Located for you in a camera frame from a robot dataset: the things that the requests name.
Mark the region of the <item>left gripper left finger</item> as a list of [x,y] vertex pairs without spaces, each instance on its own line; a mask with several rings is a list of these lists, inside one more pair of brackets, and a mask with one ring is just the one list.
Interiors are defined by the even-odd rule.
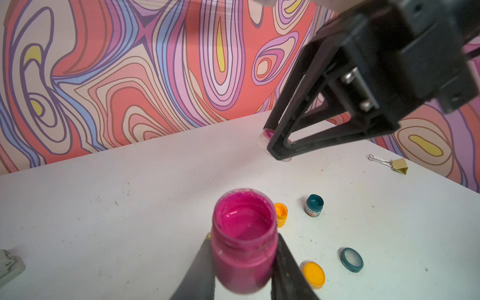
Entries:
[[206,236],[200,250],[171,300],[213,300],[216,274],[211,236]]

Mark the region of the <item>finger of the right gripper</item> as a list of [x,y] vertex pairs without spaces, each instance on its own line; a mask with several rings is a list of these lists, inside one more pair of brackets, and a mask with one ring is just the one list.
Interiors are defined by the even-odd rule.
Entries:
[[264,128],[286,128],[289,138],[296,131],[345,112],[333,92],[324,97],[326,104],[307,112],[317,96],[345,71],[342,59],[337,57],[340,51],[339,34],[310,42],[304,47]]

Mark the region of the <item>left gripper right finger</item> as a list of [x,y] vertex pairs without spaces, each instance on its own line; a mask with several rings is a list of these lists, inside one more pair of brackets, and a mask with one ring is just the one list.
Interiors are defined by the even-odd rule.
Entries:
[[278,234],[272,270],[272,300],[319,300],[305,280],[281,234]]

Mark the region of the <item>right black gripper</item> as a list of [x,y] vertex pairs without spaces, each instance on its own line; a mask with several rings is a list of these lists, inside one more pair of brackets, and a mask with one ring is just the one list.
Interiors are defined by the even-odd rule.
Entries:
[[326,117],[351,121],[292,143],[286,160],[389,135],[432,99],[446,113],[479,95],[464,46],[480,32],[478,1],[367,1],[326,25]]

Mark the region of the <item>magenta paint jar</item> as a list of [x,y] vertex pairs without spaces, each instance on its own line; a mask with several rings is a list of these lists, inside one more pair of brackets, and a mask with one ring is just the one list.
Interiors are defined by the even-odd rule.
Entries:
[[265,286],[278,240],[275,206],[265,194],[243,188],[219,198],[212,214],[212,260],[227,290],[246,295]]

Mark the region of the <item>magenta jar lid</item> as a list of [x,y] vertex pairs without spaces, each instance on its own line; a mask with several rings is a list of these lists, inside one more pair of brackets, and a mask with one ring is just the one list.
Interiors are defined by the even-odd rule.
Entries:
[[291,149],[292,143],[288,139],[288,133],[286,128],[277,130],[264,128],[259,137],[260,148],[277,161],[291,161],[296,153]]

